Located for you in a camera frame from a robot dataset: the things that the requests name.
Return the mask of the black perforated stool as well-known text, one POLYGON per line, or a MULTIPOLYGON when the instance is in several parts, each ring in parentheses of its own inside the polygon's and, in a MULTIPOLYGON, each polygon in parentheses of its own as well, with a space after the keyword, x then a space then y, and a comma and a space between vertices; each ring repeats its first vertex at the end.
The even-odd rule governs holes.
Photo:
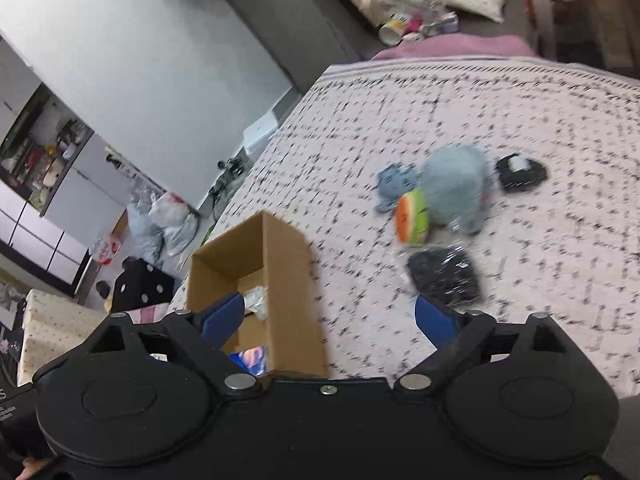
POLYGON ((127 257, 114 281, 108 312, 126 312, 167 304, 176 279, 142 258, 127 257))

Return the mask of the large clear plastic jug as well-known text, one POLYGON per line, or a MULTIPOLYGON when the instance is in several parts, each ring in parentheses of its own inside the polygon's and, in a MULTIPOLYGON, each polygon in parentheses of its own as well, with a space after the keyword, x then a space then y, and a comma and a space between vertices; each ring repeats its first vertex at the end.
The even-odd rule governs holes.
POLYGON ((444 4, 434 0, 354 0, 354 3, 375 25, 382 25, 396 13, 435 23, 448 12, 444 4))

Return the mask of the black beads plastic bag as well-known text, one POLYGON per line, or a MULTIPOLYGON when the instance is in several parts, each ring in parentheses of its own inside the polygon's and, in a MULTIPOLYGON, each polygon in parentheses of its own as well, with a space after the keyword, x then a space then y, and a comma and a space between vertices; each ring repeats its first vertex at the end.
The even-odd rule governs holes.
POLYGON ((416 291, 435 304, 461 307, 480 299, 480 280, 460 246, 430 246, 408 257, 407 270, 416 291))

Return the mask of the open cardboard box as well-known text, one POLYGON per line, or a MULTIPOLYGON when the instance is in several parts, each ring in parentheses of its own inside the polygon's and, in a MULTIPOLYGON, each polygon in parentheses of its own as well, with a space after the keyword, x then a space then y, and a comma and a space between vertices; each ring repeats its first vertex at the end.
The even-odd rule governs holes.
POLYGON ((262 347, 268 372, 328 376, 311 289, 306 238, 267 211, 258 212, 192 255, 186 307, 201 312, 225 296, 265 289, 266 317, 247 312, 221 349, 262 347))

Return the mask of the grey plastic bag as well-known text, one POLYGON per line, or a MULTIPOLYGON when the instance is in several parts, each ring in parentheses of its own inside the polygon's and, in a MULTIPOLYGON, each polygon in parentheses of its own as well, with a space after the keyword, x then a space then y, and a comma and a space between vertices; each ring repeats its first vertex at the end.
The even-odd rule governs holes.
POLYGON ((134 239, 139 257, 155 266, 164 246, 163 230, 153 222, 137 203, 127 206, 128 229, 134 239))

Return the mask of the white plastic bag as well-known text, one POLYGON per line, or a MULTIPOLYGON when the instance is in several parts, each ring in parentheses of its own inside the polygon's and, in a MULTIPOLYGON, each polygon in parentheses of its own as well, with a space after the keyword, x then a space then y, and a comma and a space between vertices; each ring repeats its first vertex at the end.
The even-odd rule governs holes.
POLYGON ((181 254, 198 232, 198 216, 186 202, 171 192, 154 200, 149 217, 162 231, 169 257, 181 254))

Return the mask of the beige dotted cloth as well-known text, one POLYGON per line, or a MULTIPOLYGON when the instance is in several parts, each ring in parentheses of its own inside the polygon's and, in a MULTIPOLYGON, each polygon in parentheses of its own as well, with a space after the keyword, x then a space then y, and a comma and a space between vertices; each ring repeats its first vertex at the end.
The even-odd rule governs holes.
POLYGON ((104 312, 32 289, 26 297, 17 385, 27 384, 40 367, 84 342, 104 318, 104 312))

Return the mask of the small blue octopus plush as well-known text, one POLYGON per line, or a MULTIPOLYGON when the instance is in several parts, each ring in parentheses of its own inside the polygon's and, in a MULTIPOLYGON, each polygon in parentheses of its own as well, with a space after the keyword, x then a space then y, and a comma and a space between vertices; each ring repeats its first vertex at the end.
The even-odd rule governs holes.
POLYGON ((411 192, 418 183, 418 174, 413 165, 391 164, 378 173, 376 192, 378 203, 375 210, 386 214, 394 210, 404 194, 411 192))

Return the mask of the pink bed sheet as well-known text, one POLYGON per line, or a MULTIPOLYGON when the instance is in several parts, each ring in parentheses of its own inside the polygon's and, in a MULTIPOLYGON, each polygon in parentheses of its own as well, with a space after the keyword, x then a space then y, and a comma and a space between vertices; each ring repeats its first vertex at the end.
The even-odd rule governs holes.
POLYGON ((536 58, 538 54, 520 36, 482 37, 469 34, 440 35, 378 52, 372 61, 394 58, 451 58, 452 56, 502 56, 536 58))

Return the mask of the light blue fluffy plush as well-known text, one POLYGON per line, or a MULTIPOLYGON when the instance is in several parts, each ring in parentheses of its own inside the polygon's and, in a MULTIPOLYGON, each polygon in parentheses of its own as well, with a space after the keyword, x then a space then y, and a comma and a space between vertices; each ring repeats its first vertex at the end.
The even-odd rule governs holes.
POLYGON ((419 177, 428 215, 435 226, 475 235, 488 218, 491 171, 473 145, 445 146, 427 157, 419 177))

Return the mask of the orange green round plush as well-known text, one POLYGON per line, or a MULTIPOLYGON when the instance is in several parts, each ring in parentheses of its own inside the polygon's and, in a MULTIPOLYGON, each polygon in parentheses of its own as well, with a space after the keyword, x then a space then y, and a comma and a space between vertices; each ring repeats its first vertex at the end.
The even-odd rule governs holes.
POLYGON ((405 193, 398 200, 395 226, 402 244, 420 245, 426 242, 430 232, 430 217, 424 194, 418 188, 405 193))

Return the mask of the white cabinet with shelf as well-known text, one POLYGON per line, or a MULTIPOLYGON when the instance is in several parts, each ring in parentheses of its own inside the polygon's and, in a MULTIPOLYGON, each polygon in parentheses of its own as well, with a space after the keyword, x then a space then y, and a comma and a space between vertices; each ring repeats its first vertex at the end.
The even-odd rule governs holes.
POLYGON ((1 45, 1 252, 72 296, 116 226, 128 180, 104 140, 1 45))

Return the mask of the dark grey wardrobe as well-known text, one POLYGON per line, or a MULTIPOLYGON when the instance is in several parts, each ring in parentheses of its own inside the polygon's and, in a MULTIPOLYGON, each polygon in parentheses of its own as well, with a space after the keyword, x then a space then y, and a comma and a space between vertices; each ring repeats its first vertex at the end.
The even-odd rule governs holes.
POLYGON ((227 0, 300 93, 335 64, 367 61, 383 49, 349 0, 227 0))

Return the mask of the paper cup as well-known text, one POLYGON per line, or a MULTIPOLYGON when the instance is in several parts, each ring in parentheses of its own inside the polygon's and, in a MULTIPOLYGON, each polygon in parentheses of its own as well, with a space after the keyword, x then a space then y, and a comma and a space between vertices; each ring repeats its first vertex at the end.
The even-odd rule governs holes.
POLYGON ((382 44, 385 44, 387 47, 396 47, 401 43, 402 38, 404 38, 407 32, 406 21, 401 21, 399 18, 392 18, 391 20, 385 22, 378 29, 378 38, 382 44))

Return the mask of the blue tissue pack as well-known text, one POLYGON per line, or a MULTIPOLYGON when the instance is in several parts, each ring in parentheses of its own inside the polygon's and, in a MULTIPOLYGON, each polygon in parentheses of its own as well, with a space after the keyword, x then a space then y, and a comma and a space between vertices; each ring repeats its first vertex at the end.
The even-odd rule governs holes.
POLYGON ((262 376, 268 373, 268 352, 265 346, 234 352, 229 354, 229 358, 248 374, 262 376))

